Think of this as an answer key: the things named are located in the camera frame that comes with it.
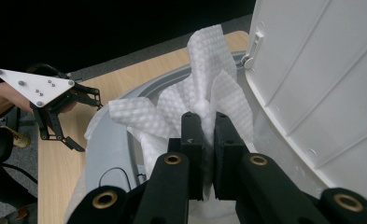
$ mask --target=wooden table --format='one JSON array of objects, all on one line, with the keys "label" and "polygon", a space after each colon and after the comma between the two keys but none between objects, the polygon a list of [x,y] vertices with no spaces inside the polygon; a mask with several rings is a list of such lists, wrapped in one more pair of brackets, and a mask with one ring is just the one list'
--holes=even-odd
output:
[{"label": "wooden table", "polygon": [[[247,50],[248,34],[237,31],[225,35],[231,52]],[[114,100],[128,90],[190,63],[187,49],[137,63],[80,83],[100,90],[102,104]],[[78,104],[60,114],[64,136],[70,136],[82,147],[87,146],[84,133],[96,113],[88,105]],[[85,152],[70,150],[58,141],[38,140],[38,223],[64,223],[64,212],[86,163]]]}]

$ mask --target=black office chair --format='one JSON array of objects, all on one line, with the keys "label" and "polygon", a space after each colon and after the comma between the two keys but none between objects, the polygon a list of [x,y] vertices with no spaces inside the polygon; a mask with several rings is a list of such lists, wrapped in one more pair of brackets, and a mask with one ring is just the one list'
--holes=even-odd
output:
[{"label": "black office chair", "polygon": [[[4,117],[10,112],[16,112],[16,108],[11,107],[0,118]],[[11,175],[8,174],[5,168],[15,169],[37,184],[37,180],[22,168],[15,165],[5,163],[11,156],[14,134],[7,128],[0,128],[0,202],[8,203],[17,209],[25,206],[26,204],[36,203],[37,198],[33,196],[29,191],[17,182]]]}]

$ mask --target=white paper towel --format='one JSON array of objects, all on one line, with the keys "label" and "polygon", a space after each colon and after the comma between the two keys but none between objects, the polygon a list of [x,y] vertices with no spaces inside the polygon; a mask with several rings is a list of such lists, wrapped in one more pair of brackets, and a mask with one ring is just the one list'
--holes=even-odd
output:
[{"label": "white paper towel", "polygon": [[[108,103],[110,117],[124,124],[141,143],[147,177],[157,158],[167,151],[169,138],[181,135],[181,116],[190,111],[200,116],[203,132],[213,146],[216,111],[232,120],[249,150],[253,146],[252,113],[236,83],[236,66],[220,25],[195,32],[188,43],[191,75],[164,91],[157,105],[148,98],[118,99]],[[233,214],[235,202],[215,199],[212,184],[213,148],[205,153],[203,202],[190,201],[190,214],[214,218]]]}]

